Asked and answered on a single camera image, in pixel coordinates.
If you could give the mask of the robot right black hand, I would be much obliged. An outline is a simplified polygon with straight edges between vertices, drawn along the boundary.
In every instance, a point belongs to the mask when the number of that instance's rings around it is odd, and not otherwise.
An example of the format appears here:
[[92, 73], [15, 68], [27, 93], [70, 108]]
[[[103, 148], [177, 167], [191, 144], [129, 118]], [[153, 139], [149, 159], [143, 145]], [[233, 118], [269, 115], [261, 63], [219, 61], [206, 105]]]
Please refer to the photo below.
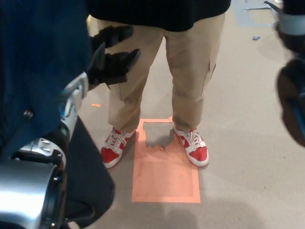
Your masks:
[[283, 12], [290, 15], [305, 15], [305, 0], [283, 0]]

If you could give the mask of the robot left black hand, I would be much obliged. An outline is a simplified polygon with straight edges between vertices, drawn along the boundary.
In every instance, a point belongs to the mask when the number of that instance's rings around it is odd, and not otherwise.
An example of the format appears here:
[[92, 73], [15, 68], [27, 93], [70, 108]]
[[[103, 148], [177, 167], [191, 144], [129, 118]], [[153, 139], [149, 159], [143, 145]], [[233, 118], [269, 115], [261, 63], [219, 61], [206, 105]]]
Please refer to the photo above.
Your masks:
[[90, 37], [92, 59], [86, 72], [89, 90], [104, 83], [113, 85], [127, 81], [127, 73], [132, 69], [140, 57], [140, 50], [116, 52], [110, 54], [106, 49], [133, 36], [132, 26], [108, 26]]

